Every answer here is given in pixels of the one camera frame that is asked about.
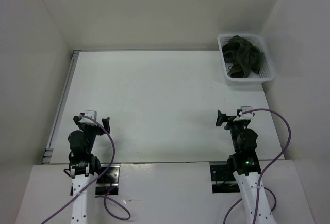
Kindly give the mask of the dark green shorts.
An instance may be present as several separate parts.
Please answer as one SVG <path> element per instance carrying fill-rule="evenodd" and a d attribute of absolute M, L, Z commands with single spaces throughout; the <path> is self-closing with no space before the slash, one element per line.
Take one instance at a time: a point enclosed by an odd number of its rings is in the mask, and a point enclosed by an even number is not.
<path fill-rule="evenodd" d="M 264 58 L 264 52 L 238 35 L 222 47 L 222 54 L 224 62 L 230 64 L 228 76 L 231 78 L 248 78 L 251 72 L 258 74 Z"/>

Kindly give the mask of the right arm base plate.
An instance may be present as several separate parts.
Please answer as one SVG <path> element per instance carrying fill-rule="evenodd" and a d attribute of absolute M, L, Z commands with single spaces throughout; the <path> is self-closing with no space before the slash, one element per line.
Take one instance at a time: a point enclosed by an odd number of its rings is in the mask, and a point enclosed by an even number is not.
<path fill-rule="evenodd" d="M 239 186 L 226 162 L 210 163 L 212 193 L 238 193 Z"/>

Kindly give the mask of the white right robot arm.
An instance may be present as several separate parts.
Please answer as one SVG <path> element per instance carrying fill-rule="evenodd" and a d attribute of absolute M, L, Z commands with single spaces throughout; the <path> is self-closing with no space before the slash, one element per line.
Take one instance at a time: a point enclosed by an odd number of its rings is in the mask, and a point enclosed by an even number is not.
<path fill-rule="evenodd" d="M 272 192 L 263 186 L 260 178 L 261 167 L 255 152 L 258 135 L 248 128 L 254 117 L 251 110 L 251 107 L 243 106 L 233 116 L 217 112 L 216 126 L 225 124 L 224 129 L 230 131 L 235 151 L 227 160 L 226 173 L 236 180 L 241 193 L 241 198 L 229 208 L 223 222 L 227 221 L 234 207 L 242 202 L 247 223 L 276 223 L 272 214 L 274 208 L 270 207 L 266 195 L 266 191 Z"/>

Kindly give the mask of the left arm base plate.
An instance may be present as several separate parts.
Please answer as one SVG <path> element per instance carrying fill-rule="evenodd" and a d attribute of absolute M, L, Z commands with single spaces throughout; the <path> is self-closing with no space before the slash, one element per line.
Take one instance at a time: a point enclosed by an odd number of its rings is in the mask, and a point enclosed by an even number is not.
<path fill-rule="evenodd" d="M 87 190 L 95 190 L 96 196 L 101 195 L 117 195 L 119 184 L 120 166 L 114 165 L 107 169 L 106 165 L 92 165 L 85 163 L 82 167 L 79 165 L 70 166 L 63 172 L 72 179 L 70 195 L 78 193 L 82 188 L 88 185 L 95 178 Z"/>

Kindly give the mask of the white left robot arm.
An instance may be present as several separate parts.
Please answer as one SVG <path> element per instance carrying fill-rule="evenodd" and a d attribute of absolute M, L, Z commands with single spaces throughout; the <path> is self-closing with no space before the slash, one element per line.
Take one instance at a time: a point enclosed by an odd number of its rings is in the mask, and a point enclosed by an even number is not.
<path fill-rule="evenodd" d="M 96 122 L 96 112 L 87 111 L 87 116 L 74 116 L 73 121 L 78 130 L 68 136 L 70 144 L 69 173 L 72 179 L 72 214 L 71 223 L 95 223 L 96 182 L 101 180 L 103 170 L 101 163 L 92 154 L 97 136 L 110 132 L 110 118 L 103 118 L 102 125 Z"/>

